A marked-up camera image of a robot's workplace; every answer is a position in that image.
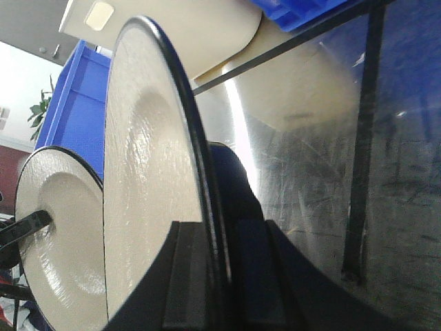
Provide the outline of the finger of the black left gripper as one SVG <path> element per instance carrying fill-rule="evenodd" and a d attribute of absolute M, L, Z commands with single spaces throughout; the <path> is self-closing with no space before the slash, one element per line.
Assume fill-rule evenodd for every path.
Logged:
<path fill-rule="evenodd" d="M 37 210 L 1 229 L 1 248 L 6 248 L 38 232 L 52 222 L 45 210 Z"/>

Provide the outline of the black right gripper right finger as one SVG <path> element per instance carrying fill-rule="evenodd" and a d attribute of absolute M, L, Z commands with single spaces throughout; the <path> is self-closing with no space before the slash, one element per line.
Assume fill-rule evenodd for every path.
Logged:
<path fill-rule="evenodd" d="M 246 330 L 406 330 L 320 272 L 273 221 L 236 226 Z"/>

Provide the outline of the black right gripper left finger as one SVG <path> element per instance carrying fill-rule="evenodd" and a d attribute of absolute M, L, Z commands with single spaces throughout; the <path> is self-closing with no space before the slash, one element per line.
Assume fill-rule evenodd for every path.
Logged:
<path fill-rule="evenodd" d="M 209 270 L 205 228 L 171 224 L 149 270 L 106 330 L 208 330 Z"/>

